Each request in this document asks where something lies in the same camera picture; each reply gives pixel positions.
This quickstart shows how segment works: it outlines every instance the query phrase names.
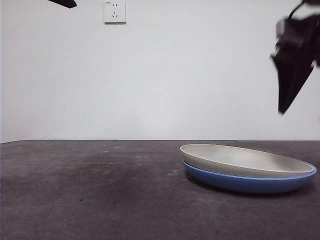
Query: cable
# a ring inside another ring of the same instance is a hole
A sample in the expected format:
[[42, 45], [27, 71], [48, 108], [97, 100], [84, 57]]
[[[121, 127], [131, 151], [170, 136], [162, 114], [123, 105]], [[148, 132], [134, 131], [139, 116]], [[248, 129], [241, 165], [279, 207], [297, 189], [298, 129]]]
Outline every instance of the cable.
[[290, 14], [289, 14], [289, 17], [288, 19], [291, 19], [292, 18], [292, 15], [295, 13], [295, 11], [297, 11], [303, 4], [305, 4], [306, 0], [302, 0], [302, 2], [295, 7], [295, 9], [293, 9]]

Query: dark tabletop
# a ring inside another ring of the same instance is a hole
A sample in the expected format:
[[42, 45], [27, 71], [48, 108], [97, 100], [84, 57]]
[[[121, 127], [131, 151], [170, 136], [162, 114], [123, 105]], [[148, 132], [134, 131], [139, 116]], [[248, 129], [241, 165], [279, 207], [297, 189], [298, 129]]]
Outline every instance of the dark tabletop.
[[320, 141], [3, 143], [1, 239], [320, 239], [320, 174], [283, 194], [221, 190], [186, 173], [179, 148], [191, 143], [262, 150], [320, 169]]

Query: plate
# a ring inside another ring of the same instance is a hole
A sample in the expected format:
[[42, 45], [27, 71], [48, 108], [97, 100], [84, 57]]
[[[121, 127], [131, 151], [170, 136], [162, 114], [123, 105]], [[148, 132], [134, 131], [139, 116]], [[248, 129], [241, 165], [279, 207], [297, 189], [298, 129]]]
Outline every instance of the plate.
[[300, 189], [311, 181], [316, 174], [313, 172], [301, 176], [286, 178], [263, 178], [227, 175], [211, 172], [191, 166], [184, 161], [184, 165], [191, 176], [211, 186], [250, 194], [278, 194]]
[[184, 160], [209, 172], [256, 178], [287, 178], [312, 173], [315, 167], [291, 157], [235, 146], [189, 144], [180, 148]]

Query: blue plate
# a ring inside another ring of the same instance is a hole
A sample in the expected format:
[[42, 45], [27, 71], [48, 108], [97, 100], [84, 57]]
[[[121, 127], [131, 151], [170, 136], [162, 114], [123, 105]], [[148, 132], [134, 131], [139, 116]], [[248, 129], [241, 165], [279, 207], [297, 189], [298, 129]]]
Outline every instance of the blue plate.
[[183, 161], [191, 176], [211, 186], [231, 191], [251, 194], [277, 194], [297, 190], [306, 185], [316, 174], [317, 169], [305, 175], [286, 178], [264, 178], [227, 175], [206, 171]]

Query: outlet faceplate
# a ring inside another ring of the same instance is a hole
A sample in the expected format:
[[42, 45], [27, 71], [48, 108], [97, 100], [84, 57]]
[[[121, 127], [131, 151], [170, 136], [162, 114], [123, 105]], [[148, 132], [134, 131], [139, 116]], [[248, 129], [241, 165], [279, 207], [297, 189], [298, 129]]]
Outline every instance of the outlet faceplate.
[[126, 23], [126, 0], [107, 0], [104, 3], [104, 24]]

